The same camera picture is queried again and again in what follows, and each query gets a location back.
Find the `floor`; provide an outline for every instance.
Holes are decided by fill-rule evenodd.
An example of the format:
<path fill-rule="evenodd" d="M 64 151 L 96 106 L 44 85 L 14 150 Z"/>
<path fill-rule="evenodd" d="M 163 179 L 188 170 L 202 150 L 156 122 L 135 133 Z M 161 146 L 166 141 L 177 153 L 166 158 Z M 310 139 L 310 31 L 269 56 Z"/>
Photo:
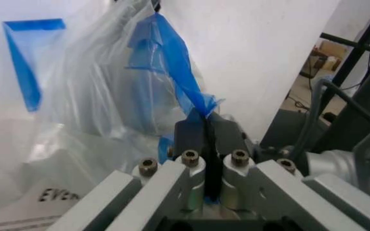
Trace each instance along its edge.
<path fill-rule="evenodd" d="M 311 86 L 317 81 L 317 79 L 313 79 L 311 81 Z M 289 93 L 289 97 L 282 103 L 281 109 L 291 110 L 291 111 L 301 111 L 306 112 L 306 109 L 299 108 L 299 103 L 295 106 L 295 101 L 300 102 L 303 106 L 308 107 L 310 106 L 311 102 L 311 90 L 309 89 L 309 79 L 299 75 L 294 84 L 291 87 L 291 91 Z M 338 96 L 334 96 L 328 106 L 325 108 L 324 112 L 332 112 L 335 115 L 338 115 L 341 110 L 345 107 L 346 102 L 343 101 Z"/>

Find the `machine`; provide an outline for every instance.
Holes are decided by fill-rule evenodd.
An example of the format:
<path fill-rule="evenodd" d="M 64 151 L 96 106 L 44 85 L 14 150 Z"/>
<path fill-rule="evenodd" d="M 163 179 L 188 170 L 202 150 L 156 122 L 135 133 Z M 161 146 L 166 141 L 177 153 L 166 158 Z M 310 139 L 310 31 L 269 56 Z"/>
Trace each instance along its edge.
<path fill-rule="evenodd" d="M 232 119 L 193 111 L 175 125 L 165 163 L 113 172 L 49 230 L 370 230 L 370 134 L 352 151 L 305 148 L 322 86 L 338 91 L 318 83 L 294 145 L 263 147 Z"/>

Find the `clear plastic bag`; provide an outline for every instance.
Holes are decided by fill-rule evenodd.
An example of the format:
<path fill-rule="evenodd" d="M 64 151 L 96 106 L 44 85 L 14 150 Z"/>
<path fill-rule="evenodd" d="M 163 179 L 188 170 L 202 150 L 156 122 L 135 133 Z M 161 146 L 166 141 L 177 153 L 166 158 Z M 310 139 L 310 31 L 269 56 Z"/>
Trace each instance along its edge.
<path fill-rule="evenodd" d="M 38 69 L 47 82 L 27 163 L 84 195 L 113 170 L 157 158 L 159 136 L 217 102 L 201 93 L 185 43 L 148 0 L 119 0 L 74 35 Z"/>

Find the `white plastic bag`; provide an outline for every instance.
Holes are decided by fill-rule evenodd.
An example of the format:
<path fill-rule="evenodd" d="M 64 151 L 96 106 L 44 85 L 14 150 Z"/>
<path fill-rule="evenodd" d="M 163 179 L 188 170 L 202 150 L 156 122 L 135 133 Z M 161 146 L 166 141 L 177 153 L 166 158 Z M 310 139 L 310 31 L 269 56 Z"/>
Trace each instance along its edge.
<path fill-rule="evenodd" d="M 30 152 L 34 115 L 29 113 L 24 105 L 23 95 L 21 95 L 17 83 L 7 46 L 3 22 L 63 18 L 69 25 L 69 31 L 76 31 L 86 24 L 96 21 L 99 16 L 104 14 L 111 2 L 95 0 L 69 0 L 67 2 L 61 0 L 19 0 L 7 2 L 0 0 L 0 208 L 19 199 L 39 178 L 26 164 L 23 164 Z M 25 39 L 28 35 L 24 33 L 22 38 L 19 36 L 15 39 L 20 43 L 20 40 Z M 29 59 L 31 57 L 41 55 L 48 59 L 48 55 L 53 54 L 53 51 L 48 48 L 53 40 L 33 40 L 36 43 L 28 43 L 28 41 L 24 40 L 24 43 L 20 43 L 22 45 L 20 48 L 21 52 L 27 55 L 27 61 L 31 64 L 43 64 Z M 38 80 L 43 88 L 45 86 L 44 80 Z"/>
<path fill-rule="evenodd" d="M 185 115 L 168 73 L 126 68 L 131 35 L 153 14 L 148 0 L 119 0 L 83 32 L 66 31 L 55 62 L 37 68 L 47 82 L 27 160 L 35 170 L 84 195 L 113 170 L 157 158 L 158 135 Z"/>

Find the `blue plastic film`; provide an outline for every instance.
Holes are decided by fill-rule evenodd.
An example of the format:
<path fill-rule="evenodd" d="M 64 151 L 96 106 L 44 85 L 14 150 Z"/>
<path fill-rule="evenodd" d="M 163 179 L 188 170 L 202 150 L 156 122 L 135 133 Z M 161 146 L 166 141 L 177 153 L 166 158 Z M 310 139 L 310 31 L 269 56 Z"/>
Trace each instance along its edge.
<path fill-rule="evenodd" d="M 184 41 L 160 14 L 138 22 L 128 46 L 133 48 L 127 68 L 168 73 L 175 83 L 175 96 L 182 110 L 192 108 L 208 116 L 218 105 L 213 95 L 203 94 L 191 71 Z"/>
<path fill-rule="evenodd" d="M 30 65 L 20 52 L 11 33 L 27 30 L 60 30 L 65 29 L 65 24 L 62 19 L 11 21 L 4 22 L 3 28 L 26 109 L 29 112 L 37 111 L 41 100 L 41 91 L 38 81 L 35 77 L 35 73 L 33 73 Z"/>

